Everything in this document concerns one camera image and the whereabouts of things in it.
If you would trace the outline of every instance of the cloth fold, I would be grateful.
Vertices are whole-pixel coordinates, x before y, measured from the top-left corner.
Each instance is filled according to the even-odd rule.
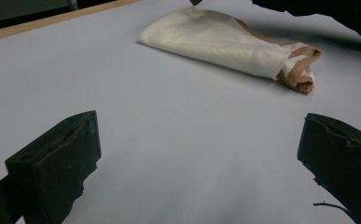
[[[313,89],[310,64],[321,55],[318,48],[267,38],[243,21],[195,7],[159,19],[145,28],[137,41],[253,76],[280,80],[304,93]]]

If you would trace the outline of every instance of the tabletop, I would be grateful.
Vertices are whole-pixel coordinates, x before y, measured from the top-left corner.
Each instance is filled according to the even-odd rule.
[[[96,110],[102,158],[64,223],[351,224],[297,160],[307,113],[361,130],[361,37],[329,17],[205,0],[263,35],[323,51],[313,91],[136,43],[188,0],[143,0],[0,38],[5,159]]]

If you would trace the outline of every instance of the wooden table edge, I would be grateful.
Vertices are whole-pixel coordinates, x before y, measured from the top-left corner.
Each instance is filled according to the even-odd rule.
[[[141,1],[141,0],[117,0],[117,1],[114,1],[114,2],[105,3],[105,4],[101,4],[101,5],[94,6],[94,7],[87,7],[87,8],[83,8],[83,9],[80,9],[80,10],[76,10],[76,11],[72,11],[72,12],[68,12],[68,13],[63,13],[61,15],[48,17],[48,18],[41,19],[41,20],[38,20],[38,21],[29,21],[29,22],[22,23],[22,24],[19,24],[19,25],[14,25],[14,26],[2,28],[2,29],[0,29],[0,38],[10,36],[10,35],[19,34],[19,33],[22,33],[22,32],[29,31],[29,30],[34,30],[34,29],[37,29],[37,28],[40,28],[40,27],[43,27],[43,26],[47,26],[47,25],[57,23],[57,22],[68,21],[68,20],[71,20],[73,18],[85,16],[85,15],[88,15],[88,14],[91,14],[91,13],[107,10],[107,9],[110,9],[110,8],[126,6],[128,4],[139,2],[139,1]]]

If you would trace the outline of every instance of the rolled fabric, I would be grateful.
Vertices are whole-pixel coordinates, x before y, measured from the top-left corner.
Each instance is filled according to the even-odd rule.
[[[310,64],[321,50],[299,42],[267,38],[229,15],[188,7],[177,10],[140,34],[137,41],[257,77],[280,80],[291,89],[313,89]]]

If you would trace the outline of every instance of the folded cloth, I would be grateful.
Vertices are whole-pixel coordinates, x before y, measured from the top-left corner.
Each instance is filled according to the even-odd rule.
[[[309,65],[321,55],[315,47],[281,43],[229,15],[195,7],[159,19],[145,28],[137,41],[253,76],[280,80],[304,93],[313,89]]]

